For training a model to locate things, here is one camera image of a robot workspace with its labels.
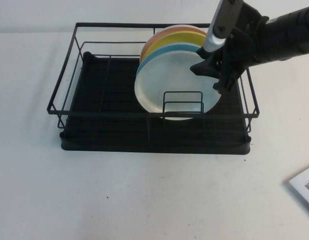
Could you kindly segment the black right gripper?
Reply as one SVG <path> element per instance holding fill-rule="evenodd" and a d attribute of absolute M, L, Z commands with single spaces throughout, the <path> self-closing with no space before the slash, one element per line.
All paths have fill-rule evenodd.
<path fill-rule="evenodd" d="M 203 61 L 190 70 L 197 76 L 220 76 L 213 89 L 229 92 L 256 56 L 258 28 L 269 18 L 249 4 L 222 4 L 214 18 L 214 37 L 222 46 L 211 53 L 197 51 Z"/>

